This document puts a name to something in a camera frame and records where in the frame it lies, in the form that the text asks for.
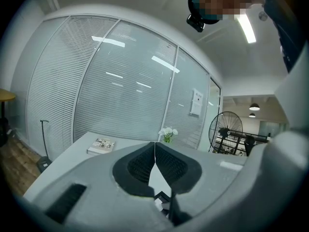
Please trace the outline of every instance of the book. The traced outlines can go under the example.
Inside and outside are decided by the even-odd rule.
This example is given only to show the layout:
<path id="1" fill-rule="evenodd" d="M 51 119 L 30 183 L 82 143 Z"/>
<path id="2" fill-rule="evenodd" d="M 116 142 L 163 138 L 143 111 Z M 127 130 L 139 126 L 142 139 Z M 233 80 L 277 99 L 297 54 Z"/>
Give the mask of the book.
<path id="1" fill-rule="evenodd" d="M 112 149 L 115 145 L 115 142 L 112 142 L 108 138 L 98 138 L 94 141 L 94 143 L 87 149 L 87 153 L 90 154 L 105 154 L 112 152 Z"/>

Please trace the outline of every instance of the white flower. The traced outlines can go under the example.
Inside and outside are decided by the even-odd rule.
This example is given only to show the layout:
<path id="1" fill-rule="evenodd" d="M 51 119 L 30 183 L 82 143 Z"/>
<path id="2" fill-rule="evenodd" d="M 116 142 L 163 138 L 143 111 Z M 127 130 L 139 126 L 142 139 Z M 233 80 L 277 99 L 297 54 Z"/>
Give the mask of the white flower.
<path id="1" fill-rule="evenodd" d="M 160 134 L 160 136 L 165 135 L 165 129 L 162 128 L 162 129 L 159 131 L 159 134 Z"/>
<path id="2" fill-rule="evenodd" d="M 165 135 L 166 135 L 166 134 L 170 134 L 170 133 L 173 133 L 172 128 L 171 128 L 171 127 L 165 128 Z"/>

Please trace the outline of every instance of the ceiling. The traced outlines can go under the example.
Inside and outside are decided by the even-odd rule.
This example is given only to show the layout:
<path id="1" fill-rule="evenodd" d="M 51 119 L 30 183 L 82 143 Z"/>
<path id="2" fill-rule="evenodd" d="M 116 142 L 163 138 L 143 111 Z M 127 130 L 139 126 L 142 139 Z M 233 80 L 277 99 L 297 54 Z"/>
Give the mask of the ceiling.
<path id="1" fill-rule="evenodd" d="M 237 21 L 223 20 L 206 25 L 202 33 L 186 23 L 187 0 L 37 0 L 45 14 L 68 5 L 108 3 L 139 10 L 169 23 L 194 41 L 218 66 L 224 78 L 230 76 L 287 74 L 281 53 L 278 33 L 270 18 L 262 22 L 258 13 L 262 6 L 247 10 L 257 42 L 248 44 Z"/>
<path id="2" fill-rule="evenodd" d="M 223 104 L 225 105 L 248 105 L 250 106 L 252 103 L 257 104 L 279 104 L 276 97 L 273 96 L 263 96 L 263 97 L 224 97 Z"/>
<path id="3" fill-rule="evenodd" d="M 249 110 L 252 103 L 257 103 L 260 107 L 259 111 Z M 222 111 L 230 111 L 239 117 L 248 117 L 250 113 L 254 113 L 256 118 L 260 120 L 283 122 L 288 120 L 281 108 L 278 100 L 274 96 L 264 97 L 224 97 Z"/>

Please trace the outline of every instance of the black slot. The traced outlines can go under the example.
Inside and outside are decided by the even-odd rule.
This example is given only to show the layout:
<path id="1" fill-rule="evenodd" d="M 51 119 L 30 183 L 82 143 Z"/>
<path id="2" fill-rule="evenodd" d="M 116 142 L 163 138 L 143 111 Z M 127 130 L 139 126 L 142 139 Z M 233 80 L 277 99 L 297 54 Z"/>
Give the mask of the black slot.
<path id="1" fill-rule="evenodd" d="M 46 215 L 52 220 L 63 223 L 72 208 L 76 205 L 86 186 L 81 184 L 71 185 L 46 211 Z"/>

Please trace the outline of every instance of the white wall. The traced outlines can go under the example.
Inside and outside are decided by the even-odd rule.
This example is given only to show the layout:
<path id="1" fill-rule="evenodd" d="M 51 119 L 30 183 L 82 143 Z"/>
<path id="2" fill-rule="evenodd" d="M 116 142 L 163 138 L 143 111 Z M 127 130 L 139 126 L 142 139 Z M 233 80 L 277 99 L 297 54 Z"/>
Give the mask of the white wall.
<path id="1" fill-rule="evenodd" d="M 240 117 L 242 131 L 246 133 L 259 134 L 260 122 L 258 118 Z"/>
<path id="2" fill-rule="evenodd" d="M 210 73 L 213 80 L 215 80 L 219 86 L 222 86 L 223 79 L 219 69 L 209 60 L 207 55 L 193 41 L 191 41 L 188 37 L 186 37 L 176 28 L 148 14 L 117 5 L 82 4 L 62 8 L 56 12 L 50 13 L 45 17 L 45 19 L 65 15 L 82 15 L 82 14 L 94 14 L 94 15 L 106 15 L 106 16 L 118 17 L 127 21 L 140 24 L 163 35 L 167 39 L 170 39 L 171 41 L 178 44 L 182 49 L 187 51 L 191 56 L 193 56 L 197 61 L 199 61 L 205 67 L 205 69 Z"/>
<path id="3" fill-rule="evenodd" d="M 26 0 L 12 18 L 0 42 L 0 88 L 10 90 L 19 57 L 43 18 L 35 0 Z"/>
<path id="4" fill-rule="evenodd" d="M 230 76 L 224 79 L 223 96 L 274 95 L 284 76 Z"/>

